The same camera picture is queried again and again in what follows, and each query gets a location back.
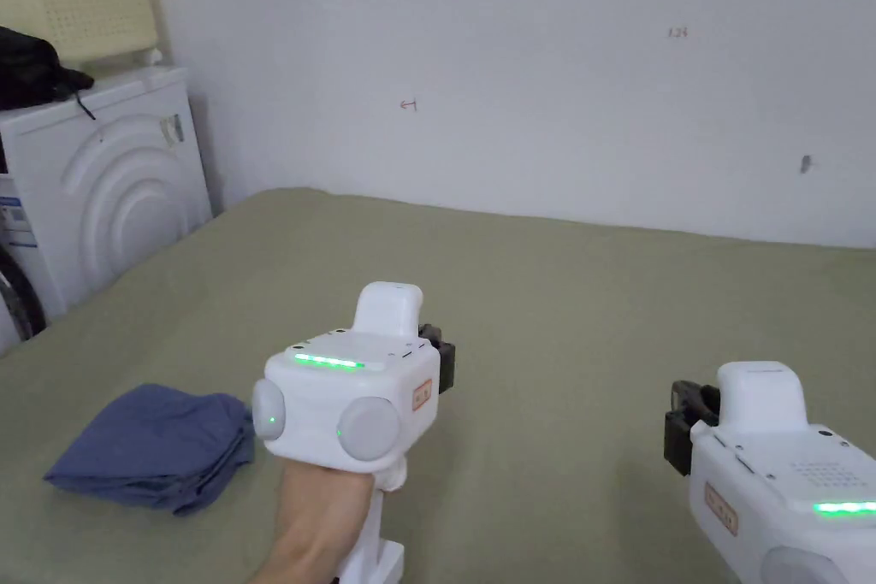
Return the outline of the person's left hand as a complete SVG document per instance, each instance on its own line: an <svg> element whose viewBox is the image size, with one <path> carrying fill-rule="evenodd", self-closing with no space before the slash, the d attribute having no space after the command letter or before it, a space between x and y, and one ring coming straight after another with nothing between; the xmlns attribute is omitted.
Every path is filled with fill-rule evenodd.
<svg viewBox="0 0 876 584"><path fill-rule="evenodd" d="M356 545L375 478L287 460L275 541L250 583L330 583Z"/></svg>

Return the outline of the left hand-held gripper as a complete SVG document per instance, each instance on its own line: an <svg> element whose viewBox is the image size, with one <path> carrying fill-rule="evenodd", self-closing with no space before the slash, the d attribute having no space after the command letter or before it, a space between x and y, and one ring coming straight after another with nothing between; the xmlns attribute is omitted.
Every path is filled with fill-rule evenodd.
<svg viewBox="0 0 876 584"><path fill-rule="evenodd" d="M375 478L340 583L397 583L403 575L404 547L381 537L384 496L404 486L407 452L435 422L455 372L454 346L419 322L422 303L415 285L370 283L349 328L272 356L253 389L254 431L273 455Z"/></svg>

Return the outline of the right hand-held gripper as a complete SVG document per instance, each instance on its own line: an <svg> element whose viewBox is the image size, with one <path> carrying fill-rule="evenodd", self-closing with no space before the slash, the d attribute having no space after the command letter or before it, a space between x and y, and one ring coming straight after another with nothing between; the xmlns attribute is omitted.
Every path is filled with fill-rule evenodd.
<svg viewBox="0 0 876 584"><path fill-rule="evenodd" d="M872 583L875 462L808 421L779 362L722 365L715 386L672 384L664 458L735 583Z"/></svg>

